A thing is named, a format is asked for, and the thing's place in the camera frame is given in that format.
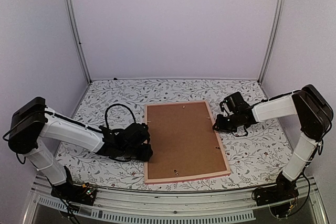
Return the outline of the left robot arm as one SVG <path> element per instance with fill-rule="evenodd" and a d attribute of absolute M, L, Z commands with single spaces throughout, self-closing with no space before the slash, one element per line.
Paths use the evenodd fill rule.
<path fill-rule="evenodd" d="M 147 162 L 153 155 L 145 123 L 133 121 L 126 129 L 111 129 L 108 123 L 95 128 L 57 113 L 42 97 L 17 110 L 10 126 L 3 135 L 8 147 L 23 156 L 22 164 L 29 160 L 42 172 L 51 184 L 52 195 L 64 200 L 92 200 L 96 190 L 89 183 L 75 185 L 69 169 L 56 160 L 43 138 L 70 143 L 117 162 Z"/>

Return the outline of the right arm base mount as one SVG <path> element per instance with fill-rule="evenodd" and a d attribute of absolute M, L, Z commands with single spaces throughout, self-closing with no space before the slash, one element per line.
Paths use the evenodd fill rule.
<path fill-rule="evenodd" d="M 297 205 L 298 196 L 299 192 L 296 187 L 289 191 L 278 191 L 277 186 L 257 187 L 251 194 L 257 206 L 276 204 L 270 206 L 269 210 L 278 219 L 287 218 L 291 214 Z"/>

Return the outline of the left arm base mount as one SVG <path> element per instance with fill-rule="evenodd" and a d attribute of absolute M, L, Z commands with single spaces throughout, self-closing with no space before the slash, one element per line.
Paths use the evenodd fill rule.
<path fill-rule="evenodd" d="M 93 206 L 97 192 L 88 183 L 84 184 L 84 186 L 78 186 L 65 182 L 58 186 L 53 185 L 51 195 L 64 201 Z"/>

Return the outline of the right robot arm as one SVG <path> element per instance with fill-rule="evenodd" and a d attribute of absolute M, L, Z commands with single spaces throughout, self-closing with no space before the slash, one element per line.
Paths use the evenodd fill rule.
<path fill-rule="evenodd" d="M 271 203 L 298 196 L 296 181 L 312 162 L 324 136 L 332 128 L 333 109 L 311 84 L 300 90 L 248 104 L 240 92 L 235 92 L 219 104 L 213 130 L 235 134 L 242 127 L 247 129 L 270 119 L 296 115 L 300 122 L 300 138 L 288 164 L 276 178 L 272 188 L 257 188 L 253 197 L 258 204 Z"/>

